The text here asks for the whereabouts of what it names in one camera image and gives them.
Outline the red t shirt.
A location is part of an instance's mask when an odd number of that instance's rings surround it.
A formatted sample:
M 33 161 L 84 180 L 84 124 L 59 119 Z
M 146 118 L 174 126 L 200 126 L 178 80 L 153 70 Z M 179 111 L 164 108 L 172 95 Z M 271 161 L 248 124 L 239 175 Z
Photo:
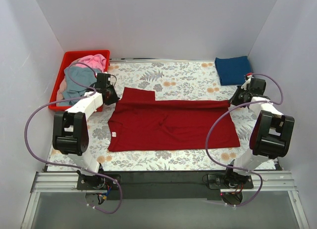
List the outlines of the red t shirt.
M 110 152 L 240 147 L 228 101 L 157 101 L 154 91 L 124 88 L 108 121 Z

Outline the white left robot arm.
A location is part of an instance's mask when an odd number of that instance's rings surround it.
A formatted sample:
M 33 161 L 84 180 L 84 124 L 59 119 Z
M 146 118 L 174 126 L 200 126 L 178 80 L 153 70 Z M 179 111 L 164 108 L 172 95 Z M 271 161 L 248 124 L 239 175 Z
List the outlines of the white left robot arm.
M 93 85 L 96 93 L 79 100 L 64 112 L 56 112 L 53 120 L 53 148 L 68 155 L 80 169 L 77 171 L 85 183 L 94 189 L 105 185 L 102 166 L 89 152 L 88 118 L 103 105 L 117 103 L 119 98 L 111 84 L 111 74 L 98 73 Z

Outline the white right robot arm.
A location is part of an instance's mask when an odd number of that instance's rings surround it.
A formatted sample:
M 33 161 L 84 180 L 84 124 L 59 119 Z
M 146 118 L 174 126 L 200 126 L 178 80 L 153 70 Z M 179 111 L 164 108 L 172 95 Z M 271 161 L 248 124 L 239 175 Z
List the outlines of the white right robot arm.
M 269 97 L 264 95 L 266 81 L 251 74 L 230 99 L 238 106 L 249 103 L 257 116 L 250 137 L 249 150 L 233 160 L 226 168 L 224 183 L 229 188 L 242 186 L 251 180 L 251 171 L 268 160 L 284 157 L 290 146 L 295 119 L 278 111 Z

